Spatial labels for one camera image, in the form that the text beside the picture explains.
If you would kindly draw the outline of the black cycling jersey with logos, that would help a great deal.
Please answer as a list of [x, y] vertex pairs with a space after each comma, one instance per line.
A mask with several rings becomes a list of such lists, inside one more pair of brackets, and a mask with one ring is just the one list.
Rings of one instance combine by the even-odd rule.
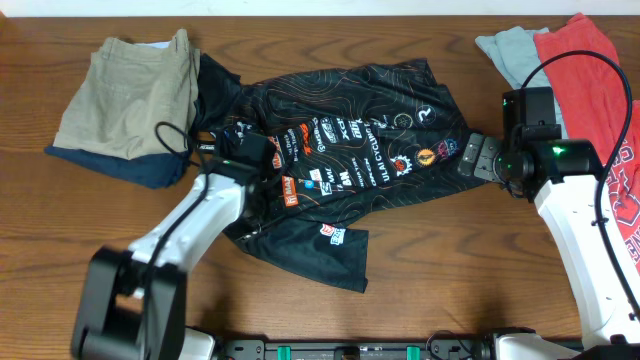
[[230, 240], [310, 280], [363, 292], [369, 234], [356, 221], [480, 184], [458, 172], [471, 131], [425, 59], [244, 84], [203, 55], [198, 87], [196, 131], [257, 133], [276, 147], [266, 222]]

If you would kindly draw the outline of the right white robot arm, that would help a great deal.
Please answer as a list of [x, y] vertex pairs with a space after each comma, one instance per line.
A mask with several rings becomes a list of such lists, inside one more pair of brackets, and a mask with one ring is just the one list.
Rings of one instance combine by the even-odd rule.
[[636, 359], [639, 276], [598, 177], [587, 140], [543, 140], [507, 149], [474, 134], [459, 163], [465, 176], [496, 182], [535, 205], [559, 250], [581, 323], [581, 351], [532, 332], [496, 334], [495, 359]]

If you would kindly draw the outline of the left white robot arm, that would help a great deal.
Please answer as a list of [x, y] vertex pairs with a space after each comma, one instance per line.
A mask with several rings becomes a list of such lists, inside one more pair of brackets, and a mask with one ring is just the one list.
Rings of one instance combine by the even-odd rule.
[[203, 163], [191, 190], [125, 250], [91, 258], [70, 344], [75, 359], [212, 359], [216, 339], [186, 325], [188, 276], [232, 223], [278, 182], [270, 162]]

